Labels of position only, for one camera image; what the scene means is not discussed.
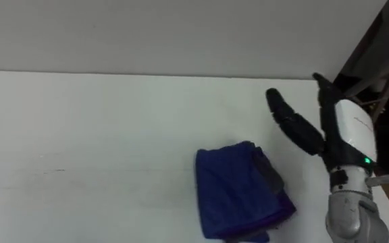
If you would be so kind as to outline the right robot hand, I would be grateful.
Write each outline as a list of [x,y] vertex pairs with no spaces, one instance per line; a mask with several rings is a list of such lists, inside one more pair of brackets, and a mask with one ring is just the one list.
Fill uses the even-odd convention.
[[321,130],[294,111],[277,89],[270,88],[265,96],[275,122],[300,149],[320,156],[328,171],[357,166],[371,175],[378,154],[370,116],[321,74],[314,73],[313,79],[319,87]]

